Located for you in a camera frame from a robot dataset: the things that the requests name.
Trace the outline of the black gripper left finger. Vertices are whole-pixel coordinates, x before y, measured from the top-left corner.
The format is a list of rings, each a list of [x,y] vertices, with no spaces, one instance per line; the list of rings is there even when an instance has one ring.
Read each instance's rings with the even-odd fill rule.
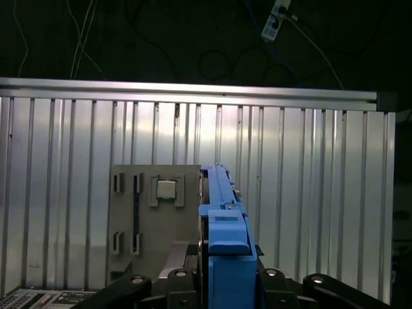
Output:
[[[153,282],[128,274],[80,302],[81,308],[201,308],[196,276],[183,268]]]

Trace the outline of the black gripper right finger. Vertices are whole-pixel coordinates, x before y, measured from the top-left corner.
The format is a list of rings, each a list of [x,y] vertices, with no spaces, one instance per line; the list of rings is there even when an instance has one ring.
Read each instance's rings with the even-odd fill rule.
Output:
[[[324,275],[311,274],[302,283],[278,269],[264,268],[257,275],[258,308],[389,308],[343,282]]]

